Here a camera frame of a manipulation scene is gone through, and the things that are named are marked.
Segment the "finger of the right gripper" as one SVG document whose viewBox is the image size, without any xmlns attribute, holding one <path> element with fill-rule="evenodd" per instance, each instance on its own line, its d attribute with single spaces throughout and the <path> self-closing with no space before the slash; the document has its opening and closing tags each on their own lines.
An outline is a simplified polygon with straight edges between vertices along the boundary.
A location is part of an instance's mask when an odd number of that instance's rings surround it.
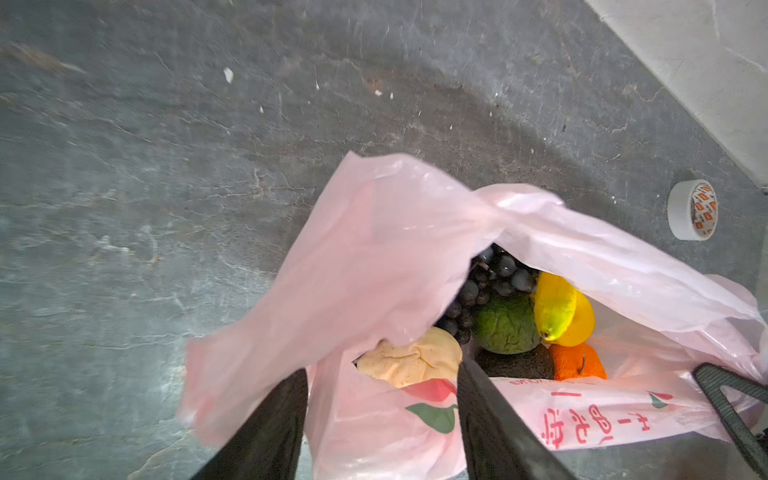
<svg viewBox="0 0 768 480">
<path fill-rule="evenodd" d="M 767 386 L 711 363 L 699 365 L 692 375 L 742 458 L 759 477 L 766 477 L 767 429 L 753 434 L 722 388 L 728 387 L 767 405 Z"/>
</svg>

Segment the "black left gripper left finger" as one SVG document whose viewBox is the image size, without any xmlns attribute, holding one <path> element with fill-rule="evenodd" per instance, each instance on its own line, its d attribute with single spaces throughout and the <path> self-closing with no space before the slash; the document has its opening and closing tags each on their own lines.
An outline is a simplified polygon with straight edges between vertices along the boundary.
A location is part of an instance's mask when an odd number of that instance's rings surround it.
<svg viewBox="0 0 768 480">
<path fill-rule="evenodd" d="M 275 386 L 232 438 L 193 480 L 255 480 L 296 477 L 309 398 L 300 369 Z"/>
</svg>

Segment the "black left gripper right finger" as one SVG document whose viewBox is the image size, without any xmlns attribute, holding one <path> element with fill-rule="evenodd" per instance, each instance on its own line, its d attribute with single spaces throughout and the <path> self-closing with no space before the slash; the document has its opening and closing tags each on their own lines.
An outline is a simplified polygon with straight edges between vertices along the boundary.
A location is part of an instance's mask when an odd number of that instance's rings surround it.
<svg viewBox="0 0 768 480">
<path fill-rule="evenodd" d="M 459 366 L 457 400 L 470 479 L 575 478 L 472 360 Z"/>
</svg>

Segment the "beige bumpy fruit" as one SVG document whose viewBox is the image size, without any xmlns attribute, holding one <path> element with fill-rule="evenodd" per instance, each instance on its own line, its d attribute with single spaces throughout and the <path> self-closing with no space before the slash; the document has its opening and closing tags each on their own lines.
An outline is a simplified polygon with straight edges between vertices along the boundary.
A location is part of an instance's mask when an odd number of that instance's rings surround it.
<svg viewBox="0 0 768 480">
<path fill-rule="evenodd" d="M 463 351 L 447 331 L 431 327 L 408 345 L 381 340 L 356 362 L 359 372 L 405 388 L 434 379 L 455 381 Z"/>
</svg>

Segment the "pink plastic bag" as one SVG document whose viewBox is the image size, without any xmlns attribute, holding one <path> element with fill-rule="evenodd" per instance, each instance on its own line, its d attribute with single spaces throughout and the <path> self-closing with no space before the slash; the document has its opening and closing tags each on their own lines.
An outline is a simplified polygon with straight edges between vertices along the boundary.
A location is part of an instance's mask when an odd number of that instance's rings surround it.
<svg viewBox="0 0 768 480">
<path fill-rule="evenodd" d="M 611 448 L 726 433 L 692 378 L 703 362 L 767 378 L 767 327 L 744 287 L 703 275 L 525 184 L 470 190 L 397 154 L 347 155 L 275 282 L 240 321 L 187 347 L 178 410 L 221 446 L 281 381 L 309 374 L 304 426 L 319 479 L 447 479 L 466 465 L 453 385 L 403 389 L 354 360 L 423 335 L 471 259 L 498 244 L 593 302 L 605 379 L 497 378 L 538 447 Z"/>
</svg>

